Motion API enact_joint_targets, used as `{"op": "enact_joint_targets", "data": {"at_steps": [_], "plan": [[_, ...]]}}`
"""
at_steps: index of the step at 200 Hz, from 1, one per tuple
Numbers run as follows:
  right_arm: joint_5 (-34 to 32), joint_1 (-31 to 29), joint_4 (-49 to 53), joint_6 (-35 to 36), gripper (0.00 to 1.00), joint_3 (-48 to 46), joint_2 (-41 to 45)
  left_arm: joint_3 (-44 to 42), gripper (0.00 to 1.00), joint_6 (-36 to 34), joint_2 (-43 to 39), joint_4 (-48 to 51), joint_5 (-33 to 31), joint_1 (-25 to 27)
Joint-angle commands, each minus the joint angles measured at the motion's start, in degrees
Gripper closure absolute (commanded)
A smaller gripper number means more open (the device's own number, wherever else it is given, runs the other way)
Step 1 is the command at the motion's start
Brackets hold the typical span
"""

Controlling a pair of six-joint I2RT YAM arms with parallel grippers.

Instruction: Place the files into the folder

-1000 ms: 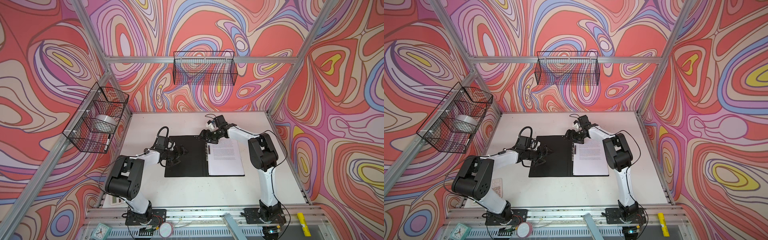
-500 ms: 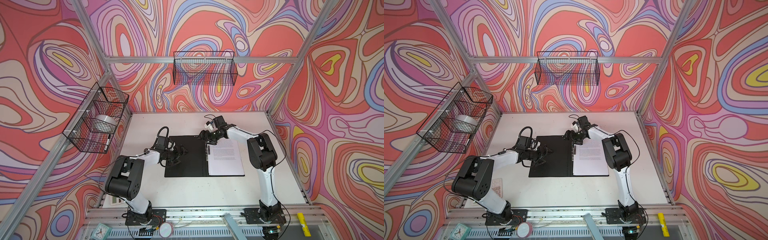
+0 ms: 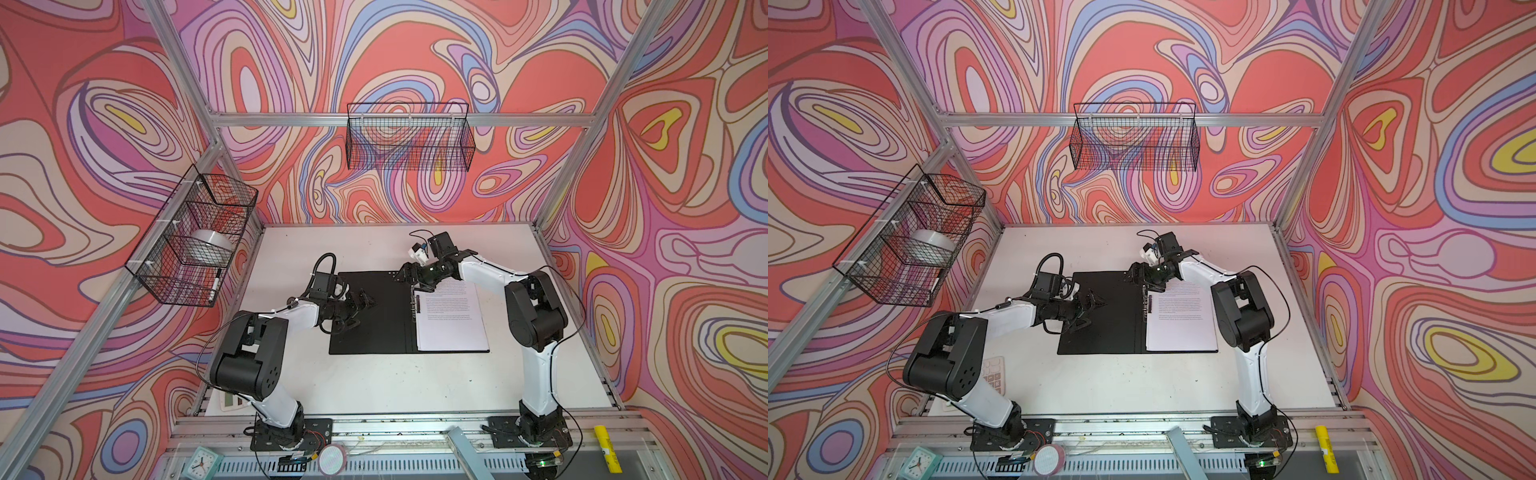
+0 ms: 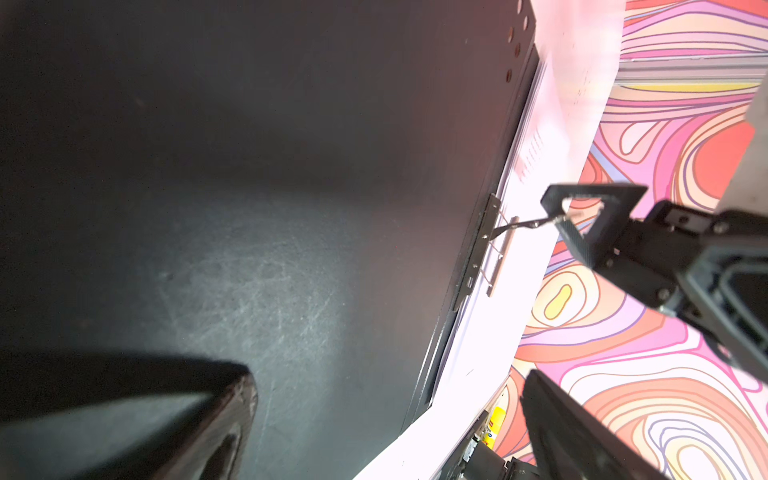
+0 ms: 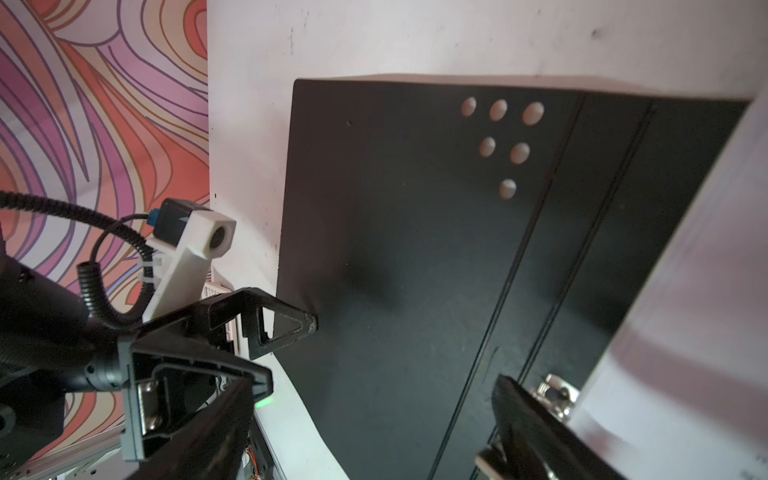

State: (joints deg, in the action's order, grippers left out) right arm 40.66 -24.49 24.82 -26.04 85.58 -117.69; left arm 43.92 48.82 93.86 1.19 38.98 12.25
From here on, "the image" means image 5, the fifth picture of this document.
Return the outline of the orange black file folder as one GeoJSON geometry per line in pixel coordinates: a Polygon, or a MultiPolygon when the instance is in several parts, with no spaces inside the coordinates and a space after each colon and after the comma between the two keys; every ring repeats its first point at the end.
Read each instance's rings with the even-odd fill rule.
{"type": "Polygon", "coordinates": [[[278,353],[352,479],[471,479],[509,376],[585,384],[744,100],[294,83],[278,353]]]}

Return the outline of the printed paper sheet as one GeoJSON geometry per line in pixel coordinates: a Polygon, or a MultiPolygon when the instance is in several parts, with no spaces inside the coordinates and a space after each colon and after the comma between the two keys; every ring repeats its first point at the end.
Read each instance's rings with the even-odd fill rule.
{"type": "Polygon", "coordinates": [[[628,479],[767,475],[767,97],[748,107],[569,422],[628,479]]]}

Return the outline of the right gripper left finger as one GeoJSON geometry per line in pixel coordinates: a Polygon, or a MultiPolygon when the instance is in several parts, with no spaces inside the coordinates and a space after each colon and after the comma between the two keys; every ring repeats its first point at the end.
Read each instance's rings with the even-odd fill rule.
{"type": "Polygon", "coordinates": [[[251,382],[239,380],[213,394],[207,405],[149,460],[138,462],[132,479],[234,479],[246,449],[254,402],[251,382]]]}

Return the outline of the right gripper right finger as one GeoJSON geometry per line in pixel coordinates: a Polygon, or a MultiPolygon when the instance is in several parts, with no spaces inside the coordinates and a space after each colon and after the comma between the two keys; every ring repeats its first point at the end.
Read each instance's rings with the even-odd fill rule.
{"type": "Polygon", "coordinates": [[[497,377],[492,392],[497,434],[516,479],[622,477],[513,378],[497,377]]]}

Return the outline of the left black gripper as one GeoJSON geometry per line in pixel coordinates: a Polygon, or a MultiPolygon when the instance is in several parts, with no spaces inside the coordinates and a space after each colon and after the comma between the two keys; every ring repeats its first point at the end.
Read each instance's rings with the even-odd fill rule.
{"type": "MultiPolygon", "coordinates": [[[[236,304],[236,314],[241,316],[241,334],[247,340],[249,360],[292,345],[318,327],[314,314],[255,287],[234,291],[232,302],[236,304]],[[270,335],[266,311],[272,312],[276,320],[287,320],[288,329],[280,335],[270,335]]],[[[117,365],[125,407],[120,441],[123,458],[129,462],[149,460],[207,405],[220,389],[221,380],[231,384],[250,381],[246,398],[252,402],[265,399],[274,391],[273,375],[268,368],[232,355],[238,348],[228,339],[225,326],[211,329],[211,315],[203,300],[195,304],[193,319],[203,327],[196,326],[189,313],[176,312],[118,337],[117,365]],[[211,347],[194,347],[190,351],[134,347],[136,341],[157,331],[161,333],[163,347],[181,338],[211,347]]]]}

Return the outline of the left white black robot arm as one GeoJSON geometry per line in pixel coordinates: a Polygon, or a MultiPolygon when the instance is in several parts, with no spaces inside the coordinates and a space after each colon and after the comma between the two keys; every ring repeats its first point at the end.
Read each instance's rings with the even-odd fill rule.
{"type": "Polygon", "coordinates": [[[133,327],[109,328],[84,301],[1,259],[1,475],[19,479],[63,432],[65,397],[120,391],[122,452],[139,479],[232,479],[254,438],[254,405],[274,390],[256,358],[313,333],[316,317],[257,288],[209,298],[230,225],[155,241],[160,279],[133,327]]]}

